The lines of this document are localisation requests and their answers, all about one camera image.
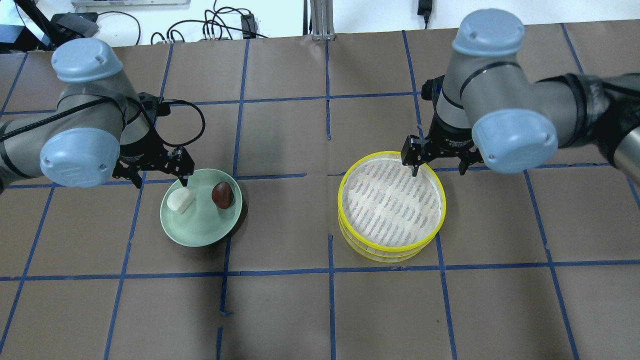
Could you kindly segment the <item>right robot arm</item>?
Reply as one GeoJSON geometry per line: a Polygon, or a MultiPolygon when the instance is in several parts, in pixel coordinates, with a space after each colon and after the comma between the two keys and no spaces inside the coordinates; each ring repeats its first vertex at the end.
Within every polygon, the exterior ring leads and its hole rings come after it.
{"type": "Polygon", "coordinates": [[[460,174],[477,163],[518,174],[557,150],[592,144],[638,183],[639,74],[567,73],[530,82],[517,61],[524,36],[521,20],[505,10],[467,14],[445,74],[422,87],[432,123],[426,137],[406,138],[402,164],[413,176],[437,158],[458,158],[460,174]]]}

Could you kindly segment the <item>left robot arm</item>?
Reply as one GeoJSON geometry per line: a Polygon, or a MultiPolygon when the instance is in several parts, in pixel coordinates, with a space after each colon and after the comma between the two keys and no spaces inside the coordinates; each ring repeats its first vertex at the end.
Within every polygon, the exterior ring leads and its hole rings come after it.
{"type": "Polygon", "coordinates": [[[51,64],[65,84],[55,112],[1,123],[2,191],[40,177],[70,188],[123,178],[140,189],[142,171],[188,184],[195,171],[188,144],[165,141],[154,126],[185,100],[136,92],[121,60],[100,39],[63,44],[51,64]]]}

